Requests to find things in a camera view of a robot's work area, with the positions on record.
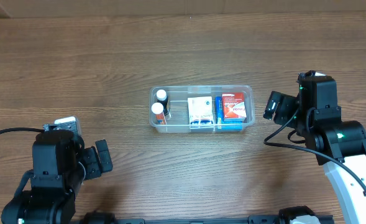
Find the orange tube with white cap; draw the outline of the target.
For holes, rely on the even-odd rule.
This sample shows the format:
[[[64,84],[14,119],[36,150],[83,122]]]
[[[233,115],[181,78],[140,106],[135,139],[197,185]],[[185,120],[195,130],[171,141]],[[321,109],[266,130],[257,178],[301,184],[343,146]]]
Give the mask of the orange tube with white cap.
[[[155,123],[156,124],[166,124],[166,118],[164,114],[164,107],[161,103],[154,103],[151,106],[151,111],[155,115]]]

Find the red and white medicine box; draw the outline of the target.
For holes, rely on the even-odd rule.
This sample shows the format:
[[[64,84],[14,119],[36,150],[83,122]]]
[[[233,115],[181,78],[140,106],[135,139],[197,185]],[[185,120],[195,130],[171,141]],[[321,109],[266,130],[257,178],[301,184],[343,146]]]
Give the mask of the red and white medicine box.
[[[247,118],[242,92],[223,93],[221,98],[224,121],[244,121]]]

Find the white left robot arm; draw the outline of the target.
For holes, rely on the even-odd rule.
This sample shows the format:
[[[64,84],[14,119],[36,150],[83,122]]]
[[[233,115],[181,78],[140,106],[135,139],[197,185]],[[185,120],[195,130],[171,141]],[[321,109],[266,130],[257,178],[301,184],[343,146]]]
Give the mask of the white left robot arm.
[[[85,147],[74,116],[45,124],[33,143],[32,158],[33,168],[2,211],[3,223],[70,223],[82,183],[113,170],[107,142]]]

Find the dark bottle with white cap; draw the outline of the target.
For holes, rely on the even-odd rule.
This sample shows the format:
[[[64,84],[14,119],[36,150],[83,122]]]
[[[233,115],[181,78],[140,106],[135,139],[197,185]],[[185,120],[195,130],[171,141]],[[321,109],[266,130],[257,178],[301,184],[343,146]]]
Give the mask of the dark bottle with white cap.
[[[157,97],[157,102],[158,103],[161,103],[163,105],[163,113],[164,115],[169,115],[170,114],[170,105],[169,105],[169,96],[168,96],[168,93],[161,89],[161,90],[158,90],[156,92],[156,97]]]

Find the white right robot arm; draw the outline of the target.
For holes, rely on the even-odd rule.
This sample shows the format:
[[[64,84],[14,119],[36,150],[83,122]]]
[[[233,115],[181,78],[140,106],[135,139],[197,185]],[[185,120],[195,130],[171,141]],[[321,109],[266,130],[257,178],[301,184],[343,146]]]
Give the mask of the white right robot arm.
[[[335,79],[310,70],[298,74],[297,96],[272,91],[263,117],[302,137],[299,143],[264,144],[316,156],[337,196],[346,223],[366,223],[366,130],[358,121],[343,121]]]

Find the blue medicine box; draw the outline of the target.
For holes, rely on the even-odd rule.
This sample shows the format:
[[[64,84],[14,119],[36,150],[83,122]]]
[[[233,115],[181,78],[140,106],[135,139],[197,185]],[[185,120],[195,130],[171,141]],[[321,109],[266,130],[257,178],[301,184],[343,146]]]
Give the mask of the blue medicine box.
[[[214,101],[216,124],[218,131],[241,131],[241,121],[224,121],[224,110],[222,104],[222,98],[220,96],[215,97]]]

